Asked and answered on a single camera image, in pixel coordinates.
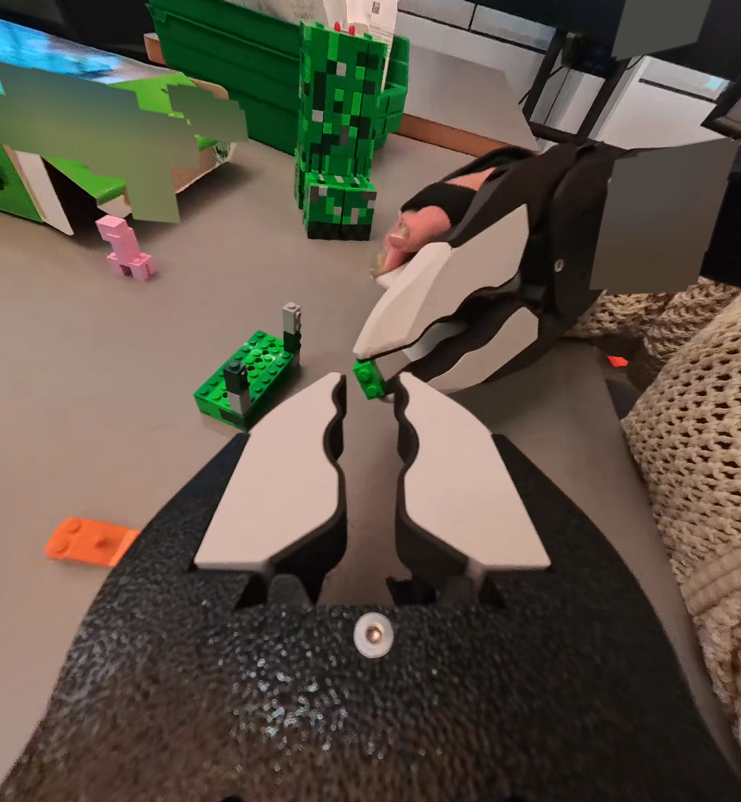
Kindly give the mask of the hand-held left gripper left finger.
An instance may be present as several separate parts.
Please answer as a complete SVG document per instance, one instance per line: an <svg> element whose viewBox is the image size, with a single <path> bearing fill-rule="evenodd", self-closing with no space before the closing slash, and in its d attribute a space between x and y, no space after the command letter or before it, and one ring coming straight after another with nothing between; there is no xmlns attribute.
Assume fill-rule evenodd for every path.
<svg viewBox="0 0 741 802"><path fill-rule="evenodd" d="M297 577L318 596L345 555L346 377L330 373L251 430L194 557L200 570Z"/></svg>

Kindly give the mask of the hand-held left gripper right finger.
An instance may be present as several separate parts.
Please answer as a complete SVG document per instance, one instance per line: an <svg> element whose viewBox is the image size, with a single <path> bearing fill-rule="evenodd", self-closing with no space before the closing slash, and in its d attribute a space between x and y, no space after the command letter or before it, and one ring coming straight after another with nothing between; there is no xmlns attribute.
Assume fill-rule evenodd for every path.
<svg viewBox="0 0 741 802"><path fill-rule="evenodd" d="M550 557L494 436L465 407L410 373L395 386L395 543L429 586L467 577L545 570Z"/></svg>

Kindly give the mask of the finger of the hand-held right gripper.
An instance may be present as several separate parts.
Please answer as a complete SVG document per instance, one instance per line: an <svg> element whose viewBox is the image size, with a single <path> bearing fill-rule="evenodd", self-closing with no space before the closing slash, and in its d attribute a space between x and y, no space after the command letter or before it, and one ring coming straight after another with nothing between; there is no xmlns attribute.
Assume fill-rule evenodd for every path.
<svg viewBox="0 0 741 802"><path fill-rule="evenodd" d="M527 206L521 205L464 245L424 246L370 312L354 356L376 358L410 346L477 290L508 283L518 271L528 236Z"/></svg>
<svg viewBox="0 0 741 802"><path fill-rule="evenodd" d="M526 305L510 299L485 309L459 329L441 324L441 338L402 369L444 394L477 386L491 378L537 340L539 319Z"/></svg>

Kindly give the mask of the green lego assembly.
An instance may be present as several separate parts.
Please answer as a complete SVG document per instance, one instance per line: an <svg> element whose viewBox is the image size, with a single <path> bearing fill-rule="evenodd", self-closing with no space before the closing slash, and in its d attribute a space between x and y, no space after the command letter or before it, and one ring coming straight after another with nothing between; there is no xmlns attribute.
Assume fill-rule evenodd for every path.
<svg viewBox="0 0 741 802"><path fill-rule="evenodd" d="M300 362L300 305L287 303L282 318L281 337L256 331L200 385L194 394L200 413L241 431L265 415Z"/></svg>

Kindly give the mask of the small green lego brick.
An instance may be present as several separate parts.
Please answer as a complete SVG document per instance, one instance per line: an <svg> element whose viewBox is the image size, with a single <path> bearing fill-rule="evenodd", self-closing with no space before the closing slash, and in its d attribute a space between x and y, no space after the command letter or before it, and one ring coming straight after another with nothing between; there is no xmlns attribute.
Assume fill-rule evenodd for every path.
<svg viewBox="0 0 741 802"><path fill-rule="evenodd" d="M388 395L385 378L373 359L357 359L353 373L368 400L381 399Z"/></svg>

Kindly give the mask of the person's right forearm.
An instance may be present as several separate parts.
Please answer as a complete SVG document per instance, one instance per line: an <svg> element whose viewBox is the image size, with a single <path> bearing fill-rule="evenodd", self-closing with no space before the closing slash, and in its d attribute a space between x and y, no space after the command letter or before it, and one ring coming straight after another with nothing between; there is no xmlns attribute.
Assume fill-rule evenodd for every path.
<svg viewBox="0 0 741 802"><path fill-rule="evenodd" d="M737 287L704 277L676 293L603 292L566 335L636 340L649 355L665 362L740 293Z"/></svg>

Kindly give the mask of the green lego creeper figure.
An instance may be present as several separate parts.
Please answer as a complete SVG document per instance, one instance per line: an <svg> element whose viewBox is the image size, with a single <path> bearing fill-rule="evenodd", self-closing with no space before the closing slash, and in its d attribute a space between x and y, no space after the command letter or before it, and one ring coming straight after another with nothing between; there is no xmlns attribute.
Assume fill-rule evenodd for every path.
<svg viewBox="0 0 741 802"><path fill-rule="evenodd" d="M374 153L401 125L410 42L302 22L294 195L310 239L368 241Z"/></svg>

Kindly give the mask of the pink lego pig figure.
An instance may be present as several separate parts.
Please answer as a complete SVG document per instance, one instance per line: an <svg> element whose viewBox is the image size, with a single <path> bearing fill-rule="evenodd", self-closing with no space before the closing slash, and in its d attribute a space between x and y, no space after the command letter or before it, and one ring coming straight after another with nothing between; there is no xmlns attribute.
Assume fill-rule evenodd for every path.
<svg viewBox="0 0 741 802"><path fill-rule="evenodd" d="M95 221L102 239L111 247L107 260L116 273L142 282L155 275L155 264L150 254L143 252L135 232L126 220L104 215Z"/></svg>

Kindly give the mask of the person's right hand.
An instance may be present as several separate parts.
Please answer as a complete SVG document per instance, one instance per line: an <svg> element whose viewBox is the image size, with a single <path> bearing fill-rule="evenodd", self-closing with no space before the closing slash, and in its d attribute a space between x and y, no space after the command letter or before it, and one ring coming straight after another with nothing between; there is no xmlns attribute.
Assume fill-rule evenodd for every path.
<svg viewBox="0 0 741 802"><path fill-rule="evenodd" d="M427 185L401 207L370 273L379 277L403 266L424 246L440 241L466 215L478 190L495 171L467 173Z"/></svg>

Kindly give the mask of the orange brick separator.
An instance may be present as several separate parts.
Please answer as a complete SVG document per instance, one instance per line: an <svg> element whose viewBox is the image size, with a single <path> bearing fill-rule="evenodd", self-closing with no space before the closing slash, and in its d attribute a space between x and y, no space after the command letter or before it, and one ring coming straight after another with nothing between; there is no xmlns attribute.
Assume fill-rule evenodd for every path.
<svg viewBox="0 0 741 802"><path fill-rule="evenodd" d="M100 520L69 517L62 521L44 545L54 561L73 561L112 569L140 535L139 529Z"/></svg>

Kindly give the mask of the dark green box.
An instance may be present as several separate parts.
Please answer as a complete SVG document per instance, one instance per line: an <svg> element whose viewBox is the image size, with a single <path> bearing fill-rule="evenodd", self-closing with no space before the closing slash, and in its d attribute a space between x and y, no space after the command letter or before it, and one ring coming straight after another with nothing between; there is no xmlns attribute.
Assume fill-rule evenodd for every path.
<svg viewBox="0 0 741 802"><path fill-rule="evenodd" d="M221 1L155 1L147 10L171 69L224 87L245 111L250 139L293 155L298 25Z"/></svg>

